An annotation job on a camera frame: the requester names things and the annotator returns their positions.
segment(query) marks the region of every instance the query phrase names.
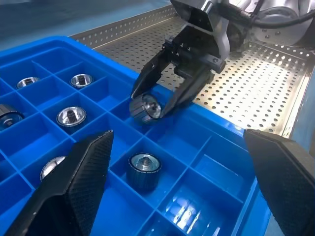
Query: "metal hub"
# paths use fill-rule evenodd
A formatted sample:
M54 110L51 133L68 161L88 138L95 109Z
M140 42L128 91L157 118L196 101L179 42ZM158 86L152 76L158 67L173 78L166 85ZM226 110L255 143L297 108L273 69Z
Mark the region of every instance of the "metal hub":
M46 176L48 176L49 173L51 173L52 170L55 169L55 167L58 166L65 158L66 156L59 156L49 161L44 166L44 168L42 169L40 173L40 181L42 181Z
M158 101L151 95L144 95L142 101L143 107L147 111L148 115L154 119L159 118L162 108Z
M18 82L18 84L16 85L16 87L18 89L20 88L23 88L27 85L31 85L35 82L39 81L39 78L38 77L28 77L28 78L25 78L25 79L22 79L20 82Z
M0 105L0 131L23 120L23 118L23 114L16 111L11 106L3 104Z
M93 82L93 77L88 74L79 74L79 75L73 76L70 80L71 85L76 88L83 88L92 82Z
M159 160L150 154L137 154L131 158L130 162L140 171L152 172L160 167Z
M82 123L86 112L81 107L67 107L57 115L57 123L62 126L72 127Z

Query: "silver metal cylinder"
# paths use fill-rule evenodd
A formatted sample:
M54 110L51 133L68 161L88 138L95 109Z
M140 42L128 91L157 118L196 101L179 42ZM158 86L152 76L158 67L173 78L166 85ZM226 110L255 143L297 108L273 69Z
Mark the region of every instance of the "silver metal cylinder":
M142 94L129 104L130 115L139 123L150 124L158 120L162 108L149 94Z

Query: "black cable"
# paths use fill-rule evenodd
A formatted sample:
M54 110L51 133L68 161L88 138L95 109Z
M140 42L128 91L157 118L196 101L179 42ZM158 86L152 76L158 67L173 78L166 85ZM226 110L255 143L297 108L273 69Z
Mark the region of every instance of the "black cable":
M308 21L314 17L315 17L315 10L311 10L309 13L303 15L302 17L294 19L294 20L290 20L290 21L286 21L286 22L282 22L282 23L267 23L267 22L263 22L260 20L255 20L253 22L252 26L264 28L264 29L284 28L284 27L289 27L289 26L303 23L303 22Z
M219 13L224 18L228 19L229 21L235 22L237 24L244 25L246 27L252 25L253 27L263 28L263 29L278 29L293 26L296 24L303 23L313 17L315 17L315 10L311 10L309 13L303 15L294 20L285 21L282 23L269 23L264 22L261 20L254 20L251 22L252 18L251 15L238 7L232 4L221 3L219 5Z
M255 20L257 15L259 14L259 11L262 7L262 5L264 4L265 0L259 0L254 11L252 12L252 19Z

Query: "blue plastic crate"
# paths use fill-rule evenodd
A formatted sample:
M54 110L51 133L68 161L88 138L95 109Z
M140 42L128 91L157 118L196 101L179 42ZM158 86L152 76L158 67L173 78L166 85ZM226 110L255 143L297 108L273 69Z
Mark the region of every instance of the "blue plastic crate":
M69 80L79 73L91 74L94 82L73 88ZM16 89L29 76L40 81ZM197 105L154 126L135 123L128 105L137 76L67 37L0 53L0 104L25 116L0 132L0 235L40 185L49 160L67 155L86 135L108 129L115 138L92 236L264 234L270 211L243 130ZM156 86L153 94L165 103L171 92ZM71 131L56 122L67 106L81 106L88 114ZM126 182L127 160L138 152L154 154L163 165L157 188L147 194Z

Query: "metal pulley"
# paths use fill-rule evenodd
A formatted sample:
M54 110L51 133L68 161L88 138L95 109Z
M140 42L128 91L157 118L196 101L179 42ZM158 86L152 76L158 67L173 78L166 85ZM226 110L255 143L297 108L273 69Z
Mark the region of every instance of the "metal pulley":
M138 191L152 191L158 185L162 164L148 153L139 153L128 161L127 181Z
M130 102L129 111L137 122L150 124L159 119L162 108L155 97L142 94Z

